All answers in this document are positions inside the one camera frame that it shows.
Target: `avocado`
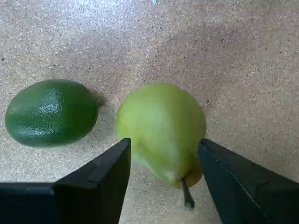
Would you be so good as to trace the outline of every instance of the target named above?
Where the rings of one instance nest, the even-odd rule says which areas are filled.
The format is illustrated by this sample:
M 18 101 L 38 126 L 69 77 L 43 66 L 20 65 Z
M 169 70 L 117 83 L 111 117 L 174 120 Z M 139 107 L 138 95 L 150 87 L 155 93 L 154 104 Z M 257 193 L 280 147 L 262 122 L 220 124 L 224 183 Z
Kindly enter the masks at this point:
M 94 127 L 98 108 L 90 91 L 70 80 L 45 80 L 19 92 L 10 102 L 5 126 L 17 142 L 52 147 L 75 142 Z

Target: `pear stem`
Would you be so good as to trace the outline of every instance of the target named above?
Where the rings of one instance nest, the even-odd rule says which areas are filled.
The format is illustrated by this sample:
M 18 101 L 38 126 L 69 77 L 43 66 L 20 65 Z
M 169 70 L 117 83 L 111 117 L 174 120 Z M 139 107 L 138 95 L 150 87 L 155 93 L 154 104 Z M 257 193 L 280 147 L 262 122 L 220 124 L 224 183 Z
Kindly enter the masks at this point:
M 181 179 L 182 182 L 182 188 L 184 193 L 184 202 L 185 206 L 189 209 L 194 209 L 195 202 L 192 198 L 192 195 L 190 194 L 189 188 L 187 187 L 185 179 Z

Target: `speckled countertop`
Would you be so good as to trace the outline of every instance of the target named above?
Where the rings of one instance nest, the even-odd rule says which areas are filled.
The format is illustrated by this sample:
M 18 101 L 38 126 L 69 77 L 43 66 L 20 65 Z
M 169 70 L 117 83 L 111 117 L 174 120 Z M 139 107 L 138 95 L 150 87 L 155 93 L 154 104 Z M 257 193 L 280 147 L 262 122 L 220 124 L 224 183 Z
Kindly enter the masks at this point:
M 116 142 L 128 93 L 172 82 L 202 105 L 208 137 L 299 181 L 299 1 L 0 0 L 0 180 L 53 181 Z M 78 143 L 12 141 L 4 113 L 25 86 L 79 81 L 106 104 Z M 182 194 L 133 163 L 121 224 L 220 223 L 204 180 Z

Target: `beige surface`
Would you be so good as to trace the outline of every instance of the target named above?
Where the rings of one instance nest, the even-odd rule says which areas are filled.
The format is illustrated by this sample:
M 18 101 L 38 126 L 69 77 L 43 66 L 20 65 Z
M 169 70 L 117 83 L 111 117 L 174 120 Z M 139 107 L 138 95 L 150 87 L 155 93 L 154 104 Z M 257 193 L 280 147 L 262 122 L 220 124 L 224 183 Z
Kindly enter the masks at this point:
M 167 81 L 200 102 L 209 138 L 299 181 L 299 1 L 195 2 L 0 0 L 0 180 L 70 173 L 116 142 L 114 115 L 132 89 Z M 49 78 L 79 81 L 106 106 L 76 144 L 23 147 L 4 128 L 6 107 Z M 120 223 L 219 223 L 204 180 L 192 193 L 194 212 L 133 164 Z

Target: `pear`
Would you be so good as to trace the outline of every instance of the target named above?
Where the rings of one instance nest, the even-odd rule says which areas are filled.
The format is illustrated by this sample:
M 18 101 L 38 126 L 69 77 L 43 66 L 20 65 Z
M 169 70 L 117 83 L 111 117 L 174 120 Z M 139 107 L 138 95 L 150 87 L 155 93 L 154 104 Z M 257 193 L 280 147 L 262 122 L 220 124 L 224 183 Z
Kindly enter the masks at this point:
M 202 177 L 197 151 L 206 135 L 205 116 L 194 97 L 170 83 L 134 90 L 117 112 L 116 134 L 131 139 L 134 160 L 182 188 L 185 205 L 194 207 L 189 187 Z

